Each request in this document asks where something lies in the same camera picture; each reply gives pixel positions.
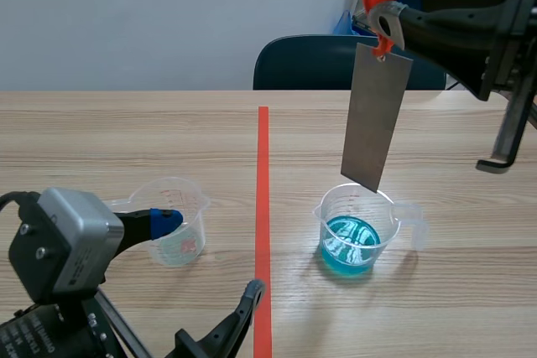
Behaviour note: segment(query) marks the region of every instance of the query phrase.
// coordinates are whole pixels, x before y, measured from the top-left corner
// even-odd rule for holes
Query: chair
[[[376,37],[299,35],[276,39],[259,54],[254,90],[350,90],[356,44],[377,45]],[[414,60],[407,90],[444,90],[446,73],[426,60],[394,47]]]

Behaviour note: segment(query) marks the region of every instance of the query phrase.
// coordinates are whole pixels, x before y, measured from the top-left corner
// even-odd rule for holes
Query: red tape
[[[272,358],[269,179],[269,108],[260,106],[258,111],[258,183],[255,203],[255,278],[263,280],[267,288],[254,316],[254,358]]]

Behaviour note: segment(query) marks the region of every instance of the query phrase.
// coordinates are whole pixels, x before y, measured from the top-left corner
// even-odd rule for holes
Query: measuring cup
[[[418,205],[394,203],[359,184],[330,189],[313,210],[321,222],[320,249],[326,263],[342,274],[366,272],[401,226],[413,226],[412,247],[425,247],[429,225]]]
[[[111,200],[108,207],[116,213],[149,208],[178,210],[183,223],[167,236],[145,242],[151,257],[168,267],[180,267],[194,260],[205,245],[203,211],[210,200],[196,184],[182,178],[162,178],[145,184],[128,199]]]

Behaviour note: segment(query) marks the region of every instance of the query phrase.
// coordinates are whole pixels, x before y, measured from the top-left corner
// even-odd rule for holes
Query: cup handle
[[[423,251],[429,235],[429,223],[423,219],[423,210],[418,205],[392,205],[392,218],[401,226],[413,226],[412,249]]]

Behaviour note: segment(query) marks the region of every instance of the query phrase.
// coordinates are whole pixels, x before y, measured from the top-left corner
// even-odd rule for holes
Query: metal plate
[[[373,192],[383,174],[411,68],[410,59],[387,54],[379,62],[371,47],[357,45],[341,174]]]

